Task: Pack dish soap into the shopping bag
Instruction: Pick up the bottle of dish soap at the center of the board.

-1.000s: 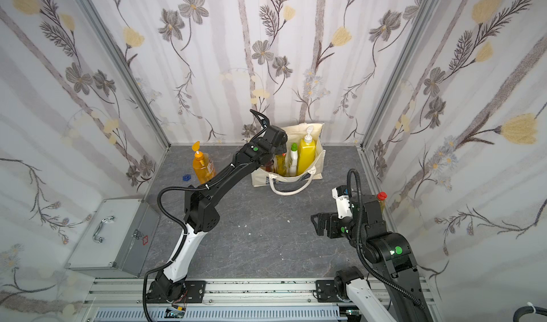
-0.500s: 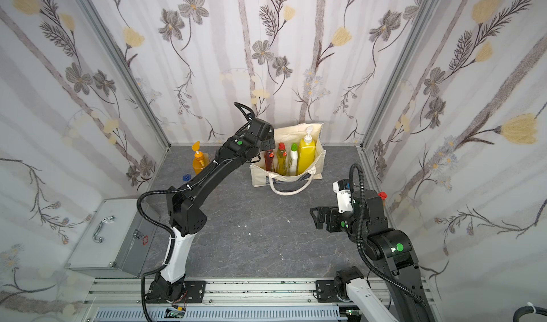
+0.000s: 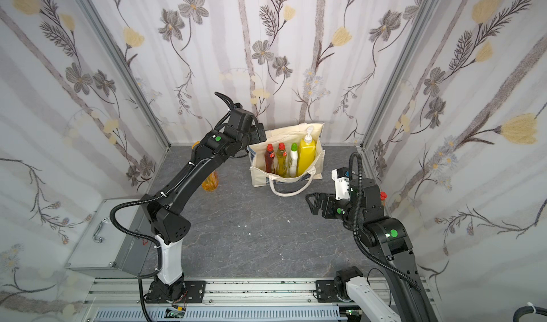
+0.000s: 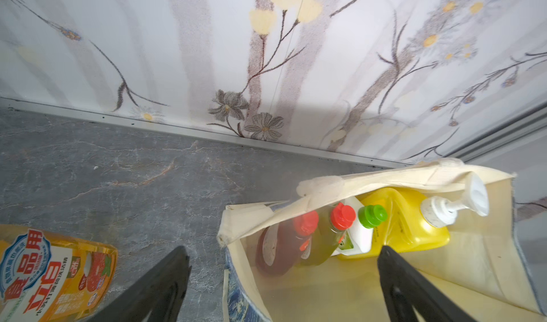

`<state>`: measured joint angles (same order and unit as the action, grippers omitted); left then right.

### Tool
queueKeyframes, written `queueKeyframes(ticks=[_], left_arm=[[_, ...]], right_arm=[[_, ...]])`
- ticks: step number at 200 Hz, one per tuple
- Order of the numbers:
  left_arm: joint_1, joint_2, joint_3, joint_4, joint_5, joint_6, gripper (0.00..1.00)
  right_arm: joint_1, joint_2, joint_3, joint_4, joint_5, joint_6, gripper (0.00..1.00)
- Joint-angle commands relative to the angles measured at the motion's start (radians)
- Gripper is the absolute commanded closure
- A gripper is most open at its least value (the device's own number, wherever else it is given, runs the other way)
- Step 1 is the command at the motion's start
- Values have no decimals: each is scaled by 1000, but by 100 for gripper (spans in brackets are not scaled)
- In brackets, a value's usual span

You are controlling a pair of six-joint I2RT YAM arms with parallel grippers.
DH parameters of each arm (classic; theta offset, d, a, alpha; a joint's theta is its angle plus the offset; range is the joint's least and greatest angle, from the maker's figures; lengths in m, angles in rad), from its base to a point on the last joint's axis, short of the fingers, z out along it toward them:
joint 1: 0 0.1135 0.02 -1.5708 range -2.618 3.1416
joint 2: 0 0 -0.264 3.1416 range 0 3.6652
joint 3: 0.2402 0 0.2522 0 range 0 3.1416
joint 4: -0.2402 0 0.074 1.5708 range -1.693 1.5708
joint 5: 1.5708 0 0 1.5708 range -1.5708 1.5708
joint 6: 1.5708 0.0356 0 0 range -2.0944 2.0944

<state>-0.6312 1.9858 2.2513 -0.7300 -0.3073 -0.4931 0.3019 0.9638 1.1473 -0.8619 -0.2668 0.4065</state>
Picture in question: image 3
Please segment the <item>cream canvas starry-night shopping bag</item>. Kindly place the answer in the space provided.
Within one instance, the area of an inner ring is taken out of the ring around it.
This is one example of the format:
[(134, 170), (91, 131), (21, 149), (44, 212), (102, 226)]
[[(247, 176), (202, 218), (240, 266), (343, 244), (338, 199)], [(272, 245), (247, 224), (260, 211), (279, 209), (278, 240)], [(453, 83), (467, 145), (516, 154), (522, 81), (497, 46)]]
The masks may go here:
[[(252, 185), (269, 185), (280, 197), (292, 197), (303, 192), (313, 180), (322, 178), (326, 152), (321, 145), (322, 123), (300, 125), (266, 131), (266, 141), (250, 145)], [(276, 191), (276, 183), (306, 184), (296, 192)]]

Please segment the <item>yellow pump dish soap bottle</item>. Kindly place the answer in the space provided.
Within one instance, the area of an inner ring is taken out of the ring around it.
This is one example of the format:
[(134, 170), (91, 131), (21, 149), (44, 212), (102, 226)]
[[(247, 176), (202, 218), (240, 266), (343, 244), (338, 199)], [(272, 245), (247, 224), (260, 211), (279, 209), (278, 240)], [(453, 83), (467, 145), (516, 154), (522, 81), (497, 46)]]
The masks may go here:
[(313, 130), (313, 126), (306, 128), (306, 135), (304, 135), (304, 137), (300, 140), (298, 146), (299, 159), (296, 173), (298, 176), (303, 175), (315, 160), (316, 141), (312, 136)]

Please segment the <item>white green-capped soap bottle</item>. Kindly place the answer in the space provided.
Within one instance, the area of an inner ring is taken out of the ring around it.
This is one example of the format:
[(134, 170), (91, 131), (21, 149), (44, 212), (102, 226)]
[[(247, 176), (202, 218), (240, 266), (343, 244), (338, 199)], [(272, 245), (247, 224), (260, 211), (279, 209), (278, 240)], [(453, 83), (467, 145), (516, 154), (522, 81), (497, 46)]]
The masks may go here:
[(288, 156), (288, 176), (295, 178), (297, 176), (298, 169), (298, 144), (296, 142), (291, 144), (291, 148)]

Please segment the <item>green red-capped dish soap bottle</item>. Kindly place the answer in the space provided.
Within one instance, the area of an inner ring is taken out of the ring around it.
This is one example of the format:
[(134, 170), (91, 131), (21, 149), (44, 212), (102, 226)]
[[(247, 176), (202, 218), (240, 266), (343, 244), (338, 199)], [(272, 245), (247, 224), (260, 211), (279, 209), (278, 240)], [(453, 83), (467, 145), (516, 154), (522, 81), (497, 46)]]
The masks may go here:
[(286, 145), (284, 142), (279, 143), (278, 150), (276, 151), (276, 174), (282, 178), (286, 177)]

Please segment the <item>red dish soap bottle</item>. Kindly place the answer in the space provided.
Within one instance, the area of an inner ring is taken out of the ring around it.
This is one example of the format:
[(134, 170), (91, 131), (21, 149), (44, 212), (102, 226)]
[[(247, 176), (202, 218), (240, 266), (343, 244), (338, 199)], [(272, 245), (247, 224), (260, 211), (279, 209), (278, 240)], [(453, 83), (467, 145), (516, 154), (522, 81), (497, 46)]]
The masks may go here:
[(275, 151), (272, 144), (268, 144), (266, 146), (266, 151), (264, 154), (265, 158), (265, 171), (267, 173), (275, 173), (275, 166), (274, 166), (274, 159), (275, 159)]

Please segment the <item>orange dish soap bottle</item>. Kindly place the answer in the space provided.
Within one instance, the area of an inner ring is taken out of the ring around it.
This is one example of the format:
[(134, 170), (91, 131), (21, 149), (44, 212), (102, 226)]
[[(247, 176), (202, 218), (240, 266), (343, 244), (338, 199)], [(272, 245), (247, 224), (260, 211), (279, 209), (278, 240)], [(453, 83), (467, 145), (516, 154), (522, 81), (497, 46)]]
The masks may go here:
[(216, 170), (211, 172), (207, 179), (202, 183), (202, 188), (205, 191), (213, 192), (219, 186), (219, 175)]

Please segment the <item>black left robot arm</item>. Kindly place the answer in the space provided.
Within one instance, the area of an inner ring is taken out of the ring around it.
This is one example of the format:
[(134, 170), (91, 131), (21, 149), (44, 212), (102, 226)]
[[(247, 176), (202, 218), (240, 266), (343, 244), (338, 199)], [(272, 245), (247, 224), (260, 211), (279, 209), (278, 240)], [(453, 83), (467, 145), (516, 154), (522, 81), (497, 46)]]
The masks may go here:
[[(218, 124), (192, 149), (190, 161), (163, 189), (154, 195), (114, 206), (110, 221), (120, 232), (152, 243), (158, 265), (150, 274), (137, 276), (140, 304), (174, 303), (187, 289), (182, 269), (182, 243), (191, 223), (182, 211), (202, 183), (224, 162), (250, 145), (266, 141), (257, 117), (235, 104)], [(142, 206), (152, 235), (143, 235), (121, 225), (116, 217), (124, 208)]]

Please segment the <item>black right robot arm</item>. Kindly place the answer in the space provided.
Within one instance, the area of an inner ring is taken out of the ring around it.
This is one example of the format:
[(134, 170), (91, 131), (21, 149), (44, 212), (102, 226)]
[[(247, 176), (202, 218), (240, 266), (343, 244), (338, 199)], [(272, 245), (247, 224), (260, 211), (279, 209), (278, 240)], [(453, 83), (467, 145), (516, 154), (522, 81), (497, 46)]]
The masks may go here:
[(353, 152), (348, 166), (335, 170), (334, 175), (342, 188), (334, 194), (306, 195), (310, 211), (343, 222), (358, 250), (384, 276), (395, 306), (385, 303), (354, 266), (336, 273), (333, 286), (338, 300), (357, 304), (364, 321), (436, 321), (407, 229), (385, 213), (386, 195), (374, 180), (365, 177), (361, 154)]

